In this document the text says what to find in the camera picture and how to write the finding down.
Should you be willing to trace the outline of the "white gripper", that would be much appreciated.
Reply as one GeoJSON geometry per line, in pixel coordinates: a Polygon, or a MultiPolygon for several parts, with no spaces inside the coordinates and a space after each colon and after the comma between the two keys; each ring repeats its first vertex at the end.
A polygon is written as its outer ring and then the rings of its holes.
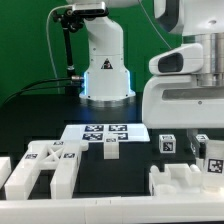
{"type": "Polygon", "coordinates": [[[188,129],[196,158],[199,128],[224,128],[224,87],[199,87],[193,75],[154,76],[145,85],[142,122],[152,129],[188,129]]]}

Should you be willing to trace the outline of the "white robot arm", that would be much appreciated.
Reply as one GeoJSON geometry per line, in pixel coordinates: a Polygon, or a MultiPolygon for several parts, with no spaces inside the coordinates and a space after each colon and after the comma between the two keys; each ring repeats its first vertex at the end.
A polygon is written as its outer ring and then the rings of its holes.
{"type": "MultiPolygon", "coordinates": [[[[82,102],[105,106],[135,96],[123,62],[123,30],[108,18],[108,10],[138,1],[67,0],[88,31],[82,102]]],[[[149,138],[149,128],[224,128],[224,0],[154,0],[153,6],[159,25],[186,41],[149,61],[152,77],[143,91],[142,122],[108,126],[106,133],[142,141],[149,138]]]]}

